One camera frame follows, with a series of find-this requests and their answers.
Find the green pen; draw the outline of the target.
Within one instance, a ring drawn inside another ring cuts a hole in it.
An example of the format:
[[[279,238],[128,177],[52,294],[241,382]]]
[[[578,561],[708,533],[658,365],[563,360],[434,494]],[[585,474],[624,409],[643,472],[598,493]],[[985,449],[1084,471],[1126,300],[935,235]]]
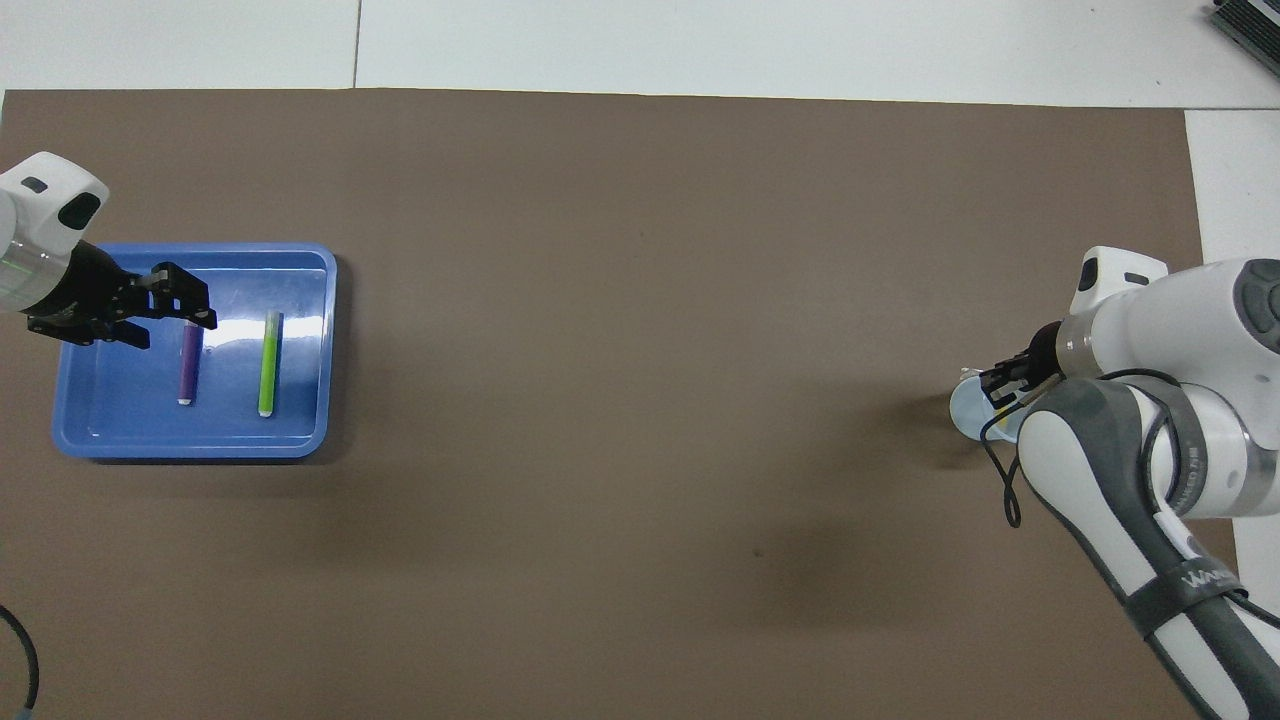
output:
[[[259,369],[257,414],[270,418],[276,409],[279,354],[282,345],[283,313],[271,310],[262,323],[262,342]]]

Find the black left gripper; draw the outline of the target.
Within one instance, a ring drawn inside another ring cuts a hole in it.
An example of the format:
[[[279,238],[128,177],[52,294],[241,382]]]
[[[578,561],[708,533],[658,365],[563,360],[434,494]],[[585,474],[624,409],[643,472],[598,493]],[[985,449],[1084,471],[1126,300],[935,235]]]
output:
[[[182,319],[206,331],[218,328],[209,286],[175,263],[159,263],[138,275],[88,242],[73,249],[52,291],[28,307],[27,329],[64,343],[97,342],[151,347],[150,333],[128,318]]]

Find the brown table mat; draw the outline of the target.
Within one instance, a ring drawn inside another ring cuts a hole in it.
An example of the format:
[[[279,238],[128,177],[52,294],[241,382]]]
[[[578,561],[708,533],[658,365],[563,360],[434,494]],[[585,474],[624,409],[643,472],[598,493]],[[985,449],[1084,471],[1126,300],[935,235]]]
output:
[[[9,91],[95,243],[338,258],[326,441],[100,465],[0,318],[40,720],[1196,720],[952,427],[1096,245],[1201,263],[1178,110]]]

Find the pale blue mesh pen cup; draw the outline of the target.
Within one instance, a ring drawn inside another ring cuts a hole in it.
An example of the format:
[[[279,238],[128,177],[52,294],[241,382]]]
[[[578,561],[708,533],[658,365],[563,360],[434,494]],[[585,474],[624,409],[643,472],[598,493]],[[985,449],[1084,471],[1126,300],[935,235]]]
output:
[[[969,439],[980,439],[982,429],[993,420],[995,411],[988,402],[988,397],[980,388],[978,368],[964,368],[960,382],[950,395],[948,413],[955,428]],[[988,441],[1002,441],[1010,445],[1018,442],[1024,418],[1028,409],[1021,410],[1009,418],[1005,423],[993,424],[986,430]]]

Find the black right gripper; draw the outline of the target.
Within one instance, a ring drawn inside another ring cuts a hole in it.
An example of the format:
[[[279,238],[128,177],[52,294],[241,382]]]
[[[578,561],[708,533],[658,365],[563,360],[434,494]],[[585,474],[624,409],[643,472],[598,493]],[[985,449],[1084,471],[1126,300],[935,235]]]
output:
[[[988,392],[995,413],[1002,413],[1036,392],[1050,377],[1061,372],[1057,340],[1062,322],[1041,327],[1029,345],[1012,360],[996,363],[979,373],[980,388]]]

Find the dark ribbed device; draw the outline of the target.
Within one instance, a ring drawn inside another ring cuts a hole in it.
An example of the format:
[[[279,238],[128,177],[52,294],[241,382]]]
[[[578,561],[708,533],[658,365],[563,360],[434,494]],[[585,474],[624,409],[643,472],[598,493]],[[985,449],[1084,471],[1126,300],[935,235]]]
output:
[[[1280,0],[1213,0],[1208,19],[1280,78]]]

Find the blue plastic tray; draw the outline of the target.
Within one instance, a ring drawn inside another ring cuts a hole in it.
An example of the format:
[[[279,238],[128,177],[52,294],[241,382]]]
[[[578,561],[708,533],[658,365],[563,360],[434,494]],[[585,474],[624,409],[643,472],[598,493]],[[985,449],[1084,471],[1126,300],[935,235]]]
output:
[[[326,438],[339,266],[320,243],[110,243],[129,272],[172,261],[204,281],[218,328],[204,332],[198,396],[177,402],[184,323],[143,320],[151,347],[61,348],[55,445],[111,461],[292,461]],[[283,313],[273,416],[257,414],[262,323]]]

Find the purple pen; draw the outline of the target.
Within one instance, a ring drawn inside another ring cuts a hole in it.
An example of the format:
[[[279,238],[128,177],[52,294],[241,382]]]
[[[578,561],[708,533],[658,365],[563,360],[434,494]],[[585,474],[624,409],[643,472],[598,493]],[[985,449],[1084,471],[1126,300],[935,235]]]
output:
[[[188,322],[180,343],[180,370],[177,402],[183,407],[195,404],[198,396],[200,368],[204,356],[204,328]]]

